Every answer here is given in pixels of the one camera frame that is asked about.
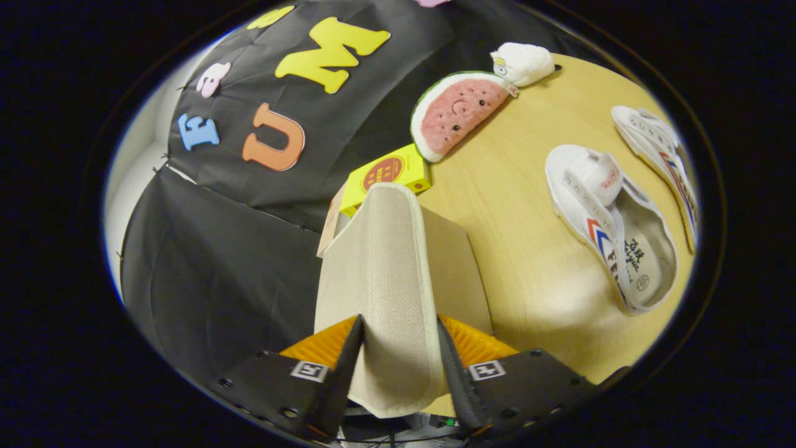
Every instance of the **yellow letter m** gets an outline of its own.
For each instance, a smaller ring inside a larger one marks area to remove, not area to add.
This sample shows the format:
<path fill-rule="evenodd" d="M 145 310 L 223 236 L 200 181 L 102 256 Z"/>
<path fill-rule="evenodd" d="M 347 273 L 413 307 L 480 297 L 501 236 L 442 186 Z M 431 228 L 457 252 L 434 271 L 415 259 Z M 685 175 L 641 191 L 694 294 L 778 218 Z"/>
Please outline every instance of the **yellow letter m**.
<path fill-rule="evenodd" d="M 326 93 L 335 93 L 348 79 L 348 72 L 333 72 L 324 67 L 356 67 L 359 61 L 343 46 L 357 51 L 359 56 L 367 56 L 376 51 L 389 38 L 387 31 L 371 31 L 338 22 L 330 17 L 321 20 L 310 30 L 310 37 L 320 45 L 300 53 L 291 53 L 277 65 L 276 77 L 296 75 L 323 84 Z"/>

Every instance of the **yellow box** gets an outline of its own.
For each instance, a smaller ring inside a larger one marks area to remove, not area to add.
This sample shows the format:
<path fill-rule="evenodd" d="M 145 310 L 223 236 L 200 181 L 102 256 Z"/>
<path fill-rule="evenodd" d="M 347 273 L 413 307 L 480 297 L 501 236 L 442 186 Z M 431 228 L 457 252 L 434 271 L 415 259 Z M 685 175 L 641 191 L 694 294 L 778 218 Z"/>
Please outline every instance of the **yellow box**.
<path fill-rule="evenodd" d="M 346 216 L 357 213 L 370 186 L 379 182 L 400 183 L 417 194 L 431 188 L 431 172 L 417 146 L 414 143 L 406 145 L 351 171 L 345 183 L 340 212 Z"/>

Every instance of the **table surface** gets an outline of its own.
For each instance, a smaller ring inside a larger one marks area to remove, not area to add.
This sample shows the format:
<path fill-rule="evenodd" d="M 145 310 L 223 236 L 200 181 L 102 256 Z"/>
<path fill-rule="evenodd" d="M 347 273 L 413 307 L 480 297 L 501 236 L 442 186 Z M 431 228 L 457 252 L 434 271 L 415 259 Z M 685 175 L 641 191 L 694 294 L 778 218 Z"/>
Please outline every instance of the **table surface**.
<path fill-rule="evenodd" d="M 611 108 L 643 107 L 665 117 L 641 86 L 592 63 L 553 54 L 563 67 L 523 88 L 441 162 L 420 204 L 467 230 L 494 335 L 517 350 L 543 348 L 592 383 L 635 363 L 672 318 L 693 255 L 680 210 L 663 179 L 617 133 Z M 608 151 L 655 202 L 672 233 L 678 272 L 669 299 L 628 316 L 602 262 L 553 214 L 544 162 L 572 143 Z M 455 415 L 450 395 L 424 410 Z"/>

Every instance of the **white sneaker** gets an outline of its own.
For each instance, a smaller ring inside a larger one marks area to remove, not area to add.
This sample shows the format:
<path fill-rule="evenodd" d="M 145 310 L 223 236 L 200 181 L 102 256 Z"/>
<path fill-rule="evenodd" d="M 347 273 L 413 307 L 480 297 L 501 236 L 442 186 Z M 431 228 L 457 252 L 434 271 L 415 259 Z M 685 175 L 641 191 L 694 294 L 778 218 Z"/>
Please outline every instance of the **white sneaker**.
<path fill-rule="evenodd" d="M 677 251 L 661 212 L 616 159 L 562 145 L 544 171 L 556 216 L 603 261 L 624 310 L 642 314 L 662 303 L 674 284 Z"/>
<path fill-rule="evenodd" d="M 674 192 L 693 252 L 699 240 L 699 207 L 691 183 L 685 176 L 683 161 L 677 155 L 680 140 L 666 122 L 645 109 L 614 106 L 611 109 L 619 135 L 633 153 L 660 175 Z"/>

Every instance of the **watermelon plush toy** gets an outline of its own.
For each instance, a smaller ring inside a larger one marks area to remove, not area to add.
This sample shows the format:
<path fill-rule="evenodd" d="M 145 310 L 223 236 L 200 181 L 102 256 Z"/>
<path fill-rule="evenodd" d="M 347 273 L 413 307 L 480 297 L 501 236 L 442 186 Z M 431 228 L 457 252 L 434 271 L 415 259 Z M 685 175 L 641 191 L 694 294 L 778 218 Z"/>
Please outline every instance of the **watermelon plush toy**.
<path fill-rule="evenodd" d="M 439 162 L 517 88 L 488 72 L 453 73 L 432 85 L 412 112 L 411 132 L 429 162 Z"/>

